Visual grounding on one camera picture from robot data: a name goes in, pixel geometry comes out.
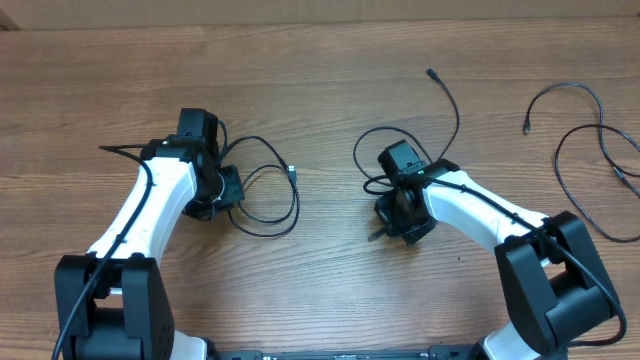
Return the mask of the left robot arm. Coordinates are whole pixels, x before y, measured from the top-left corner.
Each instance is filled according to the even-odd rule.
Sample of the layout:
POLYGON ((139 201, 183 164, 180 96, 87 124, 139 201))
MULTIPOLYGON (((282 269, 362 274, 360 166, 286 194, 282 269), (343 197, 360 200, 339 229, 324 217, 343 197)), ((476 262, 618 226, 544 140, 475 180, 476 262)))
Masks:
POLYGON ((235 166, 223 166, 226 130, 198 108, 181 110, 175 133, 133 154, 136 183, 105 233, 54 272, 59 335, 55 359, 217 359, 212 341, 177 330, 159 271, 180 216, 208 221, 244 193, 235 166))

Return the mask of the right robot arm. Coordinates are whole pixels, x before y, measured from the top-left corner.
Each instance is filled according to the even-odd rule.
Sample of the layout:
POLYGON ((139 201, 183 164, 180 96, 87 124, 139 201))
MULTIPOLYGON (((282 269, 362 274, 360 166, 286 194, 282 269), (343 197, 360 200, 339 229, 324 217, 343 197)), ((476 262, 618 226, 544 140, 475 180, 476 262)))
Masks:
POLYGON ((473 345, 434 345, 432 359, 565 359, 578 337, 621 313, 584 223, 521 208, 456 164, 423 161, 406 142, 378 157, 391 183, 375 203, 384 233, 413 245, 446 223, 493 255, 508 323, 473 345))

